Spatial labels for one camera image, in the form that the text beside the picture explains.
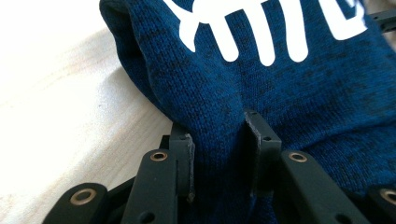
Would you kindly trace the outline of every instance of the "black mechanical arm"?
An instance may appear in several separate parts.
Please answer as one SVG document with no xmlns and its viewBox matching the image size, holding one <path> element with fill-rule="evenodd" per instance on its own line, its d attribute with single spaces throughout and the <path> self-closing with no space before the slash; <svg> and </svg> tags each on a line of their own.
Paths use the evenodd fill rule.
<svg viewBox="0 0 396 224">
<path fill-rule="evenodd" d="M 396 30 L 396 9 L 375 13 L 383 32 Z M 251 196 L 273 195 L 280 224 L 395 224 L 396 188 L 373 186 L 364 198 L 344 192 L 307 153 L 281 150 L 281 140 L 260 114 L 245 111 L 244 161 Z M 142 159 L 136 177 L 111 191 L 94 183 L 71 188 L 45 224 L 177 223 L 182 203 L 194 199 L 194 144 L 174 124 L 159 149 Z"/>
</svg>

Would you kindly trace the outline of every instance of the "rivet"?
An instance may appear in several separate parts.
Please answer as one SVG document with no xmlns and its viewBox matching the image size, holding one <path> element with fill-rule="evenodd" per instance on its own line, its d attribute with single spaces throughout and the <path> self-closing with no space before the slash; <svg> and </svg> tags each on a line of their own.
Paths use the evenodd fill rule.
<svg viewBox="0 0 396 224">
<path fill-rule="evenodd" d="M 168 158 L 168 154 L 164 152 L 155 152 L 151 154 L 150 158 L 152 161 L 164 161 Z"/>
<path fill-rule="evenodd" d="M 80 196 L 83 193 L 89 193 L 89 196 L 87 198 L 84 199 L 79 199 L 78 196 Z M 70 203 L 72 203 L 73 205 L 83 205 L 86 203 L 89 203 L 90 201 L 92 201 L 96 196 L 96 190 L 94 189 L 81 189 L 79 191 L 77 191 L 75 194 L 73 194 L 73 196 L 70 199 Z"/>
<path fill-rule="evenodd" d="M 308 158 L 305 155 L 297 153 L 297 152 L 291 152 L 289 154 L 289 158 L 292 161 L 297 161 L 297 162 L 306 162 L 306 161 L 308 161 Z"/>
<path fill-rule="evenodd" d="M 381 189 L 379 194 L 387 202 L 396 205 L 396 191 L 392 189 Z"/>
</svg>

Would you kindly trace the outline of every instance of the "blue sweater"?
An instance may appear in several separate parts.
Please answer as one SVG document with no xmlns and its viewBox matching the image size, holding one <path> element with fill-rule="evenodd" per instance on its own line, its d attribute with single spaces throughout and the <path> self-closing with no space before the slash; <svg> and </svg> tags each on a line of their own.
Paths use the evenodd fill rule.
<svg viewBox="0 0 396 224">
<path fill-rule="evenodd" d="M 274 223 L 251 198 L 244 108 L 363 196 L 396 183 L 396 55 L 355 0 L 101 0 L 122 66 L 196 144 L 182 223 Z"/>
</svg>

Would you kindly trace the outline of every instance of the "white surface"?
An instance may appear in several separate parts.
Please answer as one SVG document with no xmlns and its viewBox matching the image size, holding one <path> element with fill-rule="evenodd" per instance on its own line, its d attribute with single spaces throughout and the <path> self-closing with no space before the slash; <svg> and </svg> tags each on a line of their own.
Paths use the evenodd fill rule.
<svg viewBox="0 0 396 224">
<path fill-rule="evenodd" d="M 98 5 L 0 9 L 0 223 L 40 223 L 83 182 L 116 187 L 169 133 L 121 68 Z"/>
</svg>

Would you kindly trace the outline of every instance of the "black plastic part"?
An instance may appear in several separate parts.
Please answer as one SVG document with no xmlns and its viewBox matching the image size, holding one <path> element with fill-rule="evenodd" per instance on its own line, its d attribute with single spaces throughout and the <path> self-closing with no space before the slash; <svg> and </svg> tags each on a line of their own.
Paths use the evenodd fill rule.
<svg viewBox="0 0 396 224">
<path fill-rule="evenodd" d="M 251 180 L 251 194 L 265 196 L 275 184 L 275 164 L 279 160 L 282 141 L 264 118 L 254 110 L 245 110 L 247 132 L 247 176 Z"/>
<path fill-rule="evenodd" d="M 172 151 L 152 150 L 143 157 L 121 223 L 177 223 L 177 159 Z"/>
<path fill-rule="evenodd" d="M 173 124 L 169 137 L 169 150 L 174 152 L 177 158 L 177 193 L 179 196 L 188 197 L 188 201 L 192 202 L 195 195 L 193 181 L 195 146 L 187 131 L 176 123 Z"/>
<path fill-rule="evenodd" d="M 370 15 L 379 25 L 383 33 L 396 30 L 396 9 Z"/>
<path fill-rule="evenodd" d="M 396 188 L 378 186 L 369 188 L 366 197 L 367 216 L 373 223 L 396 223 Z"/>
<path fill-rule="evenodd" d="M 106 224 L 118 224 L 121 222 L 126 203 L 134 186 L 134 178 L 118 185 L 108 192 L 109 208 Z"/>
<path fill-rule="evenodd" d="M 369 223 L 310 155 L 283 151 L 278 174 L 273 206 L 279 224 Z"/>
<path fill-rule="evenodd" d="M 170 135 L 163 135 L 163 138 L 161 138 L 160 146 L 158 148 L 169 149 L 169 138 Z"/>
<path fill-rule="evenodd" d="M 74 205 L 71 199 L 75 193 L 84 189 L 93 189 L 95 195 L 82 205 Z M 81 193 L 78 199 L 89 198 L 90 193 Z M 86 183 L 77 185 L 68 190 L 53 206 L 44 219 L 44 224 L 98 224 L 103 223 L 107 214 L 108 197 L 107 189 L 100 184 Z"/>
</svg>

